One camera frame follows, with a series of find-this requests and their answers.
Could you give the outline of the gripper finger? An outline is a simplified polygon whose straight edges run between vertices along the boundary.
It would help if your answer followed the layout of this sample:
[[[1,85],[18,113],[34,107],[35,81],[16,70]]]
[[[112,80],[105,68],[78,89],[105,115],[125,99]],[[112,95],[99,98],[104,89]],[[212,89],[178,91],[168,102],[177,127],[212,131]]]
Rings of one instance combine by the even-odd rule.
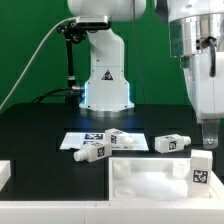
[[[219,119],[208,119],[202,121],[203,146],[206,149],[215,149],[218,147],[219,125]]]

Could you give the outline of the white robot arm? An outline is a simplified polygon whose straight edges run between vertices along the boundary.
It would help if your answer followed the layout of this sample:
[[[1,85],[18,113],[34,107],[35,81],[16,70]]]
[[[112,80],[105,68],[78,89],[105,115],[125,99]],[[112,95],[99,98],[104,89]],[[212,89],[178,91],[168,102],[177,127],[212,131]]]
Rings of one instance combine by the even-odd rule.
[[[124,78],[124,42],[111,23],[141,17],[146,0],[67,0],[67,4],[74,16],[72,27],[90,41],[91,73],[80,107],[98,114],[133,108]],[[224,0],[154,0],[154,7],[169,25],[171,55],[181,61],[203,145],[213,149],[224,118]]]

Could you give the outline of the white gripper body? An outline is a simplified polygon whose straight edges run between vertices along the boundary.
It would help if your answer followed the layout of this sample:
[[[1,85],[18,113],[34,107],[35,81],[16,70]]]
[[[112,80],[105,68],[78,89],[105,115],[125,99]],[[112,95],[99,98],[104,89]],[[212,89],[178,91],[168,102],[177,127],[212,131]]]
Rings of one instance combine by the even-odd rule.
[[[224,52],[216,53],[215,76],[211,77],[211,54],[183,56],[181,68],[184,72],[188,98],[197,120],[224,118]]]

